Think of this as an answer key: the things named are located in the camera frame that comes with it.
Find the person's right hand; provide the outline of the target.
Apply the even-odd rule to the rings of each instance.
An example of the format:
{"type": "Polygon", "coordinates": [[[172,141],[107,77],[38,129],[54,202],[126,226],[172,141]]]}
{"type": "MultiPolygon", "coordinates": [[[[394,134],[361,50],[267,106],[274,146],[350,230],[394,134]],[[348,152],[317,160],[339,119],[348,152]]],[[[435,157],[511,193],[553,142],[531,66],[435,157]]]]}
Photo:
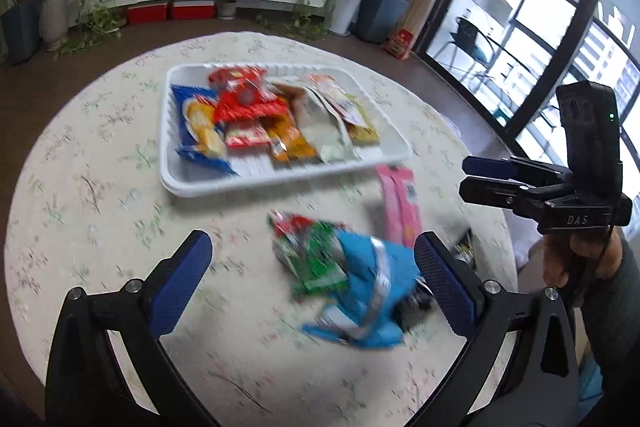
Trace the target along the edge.
{"type": "Polygon", "coordinates": [[[620,227],[612,232],[547,234],[544,245],[544,283],[557,288],[570,280],[570,264],[577,258],[597,263],[597,279],[612,279],[623,260],[623,236],[620,227]]]}

